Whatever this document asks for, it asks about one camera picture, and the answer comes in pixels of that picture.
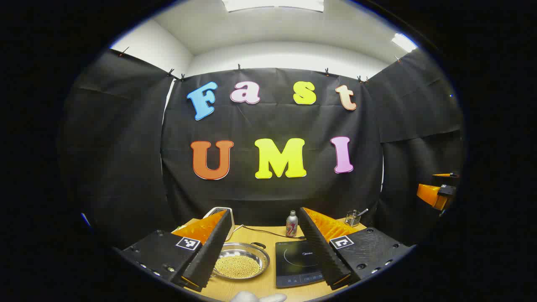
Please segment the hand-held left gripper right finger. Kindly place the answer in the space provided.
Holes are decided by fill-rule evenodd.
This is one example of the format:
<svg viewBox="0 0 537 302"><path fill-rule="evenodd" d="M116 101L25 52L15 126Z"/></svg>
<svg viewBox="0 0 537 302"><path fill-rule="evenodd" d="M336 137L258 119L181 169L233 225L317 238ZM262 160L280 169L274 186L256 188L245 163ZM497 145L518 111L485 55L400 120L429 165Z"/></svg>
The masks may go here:
<svg viewBox="0 0 537 302"><path fill-rule="evenodd" d="M414 248L376 228L359 231L309 208L299 209L299 226L332 290L387 270Z"/></svg>

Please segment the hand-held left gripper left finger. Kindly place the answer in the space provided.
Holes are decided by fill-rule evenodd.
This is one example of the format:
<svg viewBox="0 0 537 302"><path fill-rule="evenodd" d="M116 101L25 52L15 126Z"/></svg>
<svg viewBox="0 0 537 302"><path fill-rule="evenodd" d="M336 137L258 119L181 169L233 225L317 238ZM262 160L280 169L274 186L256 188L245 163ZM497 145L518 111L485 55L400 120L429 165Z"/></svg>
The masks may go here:
<svg viewBox="0 0 537 302"><path fill-rule="evenodd" d="M123 249L122 256L158 279L200 292L209 282L231 229L231 210L215 209L176 231L150 233Z"/></svg>

